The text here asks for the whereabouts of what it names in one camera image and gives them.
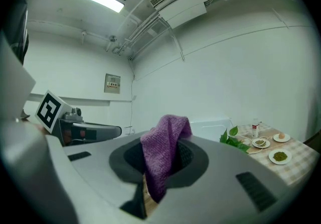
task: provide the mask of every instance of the food on plate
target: food on plate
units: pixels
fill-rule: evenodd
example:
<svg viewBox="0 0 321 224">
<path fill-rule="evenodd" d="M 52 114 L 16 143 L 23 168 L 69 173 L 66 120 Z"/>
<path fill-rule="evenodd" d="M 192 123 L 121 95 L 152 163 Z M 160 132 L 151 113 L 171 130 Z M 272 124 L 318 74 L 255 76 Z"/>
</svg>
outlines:
<svg viewBox="0 0 321 224">
<path fill-rule="evenodd" d="M 277 162 L 281 162 L 281 161 L 284 161 L 287 158 L 287 155 L 284 152 L 277 152 L 277 153 L 274 154 L 273 158 Z"/>
<path fill-rule="evenodd" d="M 279 138 L 280 138 L 280 139 L 285 138 L 285 134 L 284 134 L 284 133 L 280 133 L 280 134 L 279 134 Z"/>
<path fill-rule="evenodd" d="M 258 146 L 265 146 L 266 142 L 264 140 L 258 140 L 255 142 Z"/>
</svg>

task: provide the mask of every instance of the purple knit cloth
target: purple knit cloth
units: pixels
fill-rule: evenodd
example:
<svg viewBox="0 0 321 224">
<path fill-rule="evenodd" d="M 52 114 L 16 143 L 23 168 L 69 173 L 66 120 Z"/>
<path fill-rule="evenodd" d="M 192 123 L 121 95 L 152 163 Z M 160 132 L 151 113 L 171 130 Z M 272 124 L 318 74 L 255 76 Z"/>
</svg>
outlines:
<svg viewBox="0 0 321 224">
<path fill-rule="evenodd" d="M 179 137 L 192 135 L 189 119 L 175 115 L 163 116 L 156 128 L 140 138 L 146 163 L 146 183 L 155 202 L 165 195 L 165 180 L 171 174 Z"/>
</svg>

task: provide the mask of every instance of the white plate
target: white plate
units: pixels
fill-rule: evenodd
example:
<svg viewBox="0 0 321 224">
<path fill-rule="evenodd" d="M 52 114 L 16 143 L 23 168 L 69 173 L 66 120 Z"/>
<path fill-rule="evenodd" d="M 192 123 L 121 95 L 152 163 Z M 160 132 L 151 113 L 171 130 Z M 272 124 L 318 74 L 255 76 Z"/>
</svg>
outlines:
<svg viewBox="0 0 321 224">
<path fill-rule="evenodd" d="M 259 146 L 259 145 L 257 145 L 255 142 L 256 141 L 259 141 L 259 140 L 265 140 L 265 146 Z M 253 139 L 252 140 L 252 144 L 253 144 L 253 146 L 255 146 L 255 147 L 257 147 L 257 148 L 267 148 L 267 147 L 269 147 L 270 146 L 270 141 L 268 141 L 268 140 L 266 140 L 266 139 L 262 139 L 262 138 L 256 138 L 256 139 Z"/>
<path fill-rule="evenodd" d="M 285 137 L 283 139 L 280 139 L 279 134 L 276 134 L 273 136 L 273 139 L 277 142 L 284 143 L 284 142 L 289 141 L 291 139 L 291 137 L 288 134 L 285 134 Z"/>
<path fill-rule="evenodd" d="M 287 155 L 287 158 L 284 161 L 278 162 L 276 161 L 273 156 L 275 153 L 277 152 L 284 152 Z M 284 150 L 284 149 L 275 149 L 273 151 L 271 151 L 269 153 L 269 159 L 271 162 L 278 164 L 278 165 L 283 165 L 283 164 L 287 164 L 291 159 L 292 159 L 292 154 L 288 151 L 288 150 Z"/>
</svg>

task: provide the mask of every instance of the water bottle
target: water bottle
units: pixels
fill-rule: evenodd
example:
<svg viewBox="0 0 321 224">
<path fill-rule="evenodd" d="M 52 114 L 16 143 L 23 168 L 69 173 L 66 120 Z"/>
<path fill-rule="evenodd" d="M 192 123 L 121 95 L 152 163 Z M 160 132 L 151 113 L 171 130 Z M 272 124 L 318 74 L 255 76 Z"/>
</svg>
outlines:
<svg viewBox="0 0 321 224">
<path fill-rule="evenodd" d="M 258 138 L 259 133 L 260 133 L 260 122 L 257 118 L 255 118 L 252 124 L 252 137 Z"/>
</svg>

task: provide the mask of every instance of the black vent slot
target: black vent slot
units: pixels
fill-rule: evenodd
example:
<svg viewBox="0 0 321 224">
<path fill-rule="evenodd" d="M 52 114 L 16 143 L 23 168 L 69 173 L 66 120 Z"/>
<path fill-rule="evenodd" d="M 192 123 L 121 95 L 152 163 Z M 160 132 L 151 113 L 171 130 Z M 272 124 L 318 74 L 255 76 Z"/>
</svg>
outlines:
<svg viewBox="0 0 321 224">
<path fill-rule="evenodd" d="M 236 178 L 259 211 L 276 202 L 273 194 L 252 173 L 241 173 L 236 175 Z"/>
<path fill-rule="evenodd" d="M 91 154 L 88 153 L 88 152 L 81 152 L 81 153 L 78 153 L 78 154 L 68 155 L 68 158 L 69 158 L 69 160 L 72 162 L 72 161 L 76 161 L 76 160 L 79 160 L 79 159 L 88 157 L 88 156 L 90 156 L 90 155 L 91 155 Z"/>
<path fill-rule="evenodd" d="M 177 143 L 176 155 L 172 164 L 172 175 L 184 169 L 193 160 L 194 154 L 182 143 Z"/>
<path fill-rule="evenodd" d="M 145 172 L 145 158 L 141 143 L 134 145 L 124 152 L 125 161 L 141 174 Z"/>
</svg>

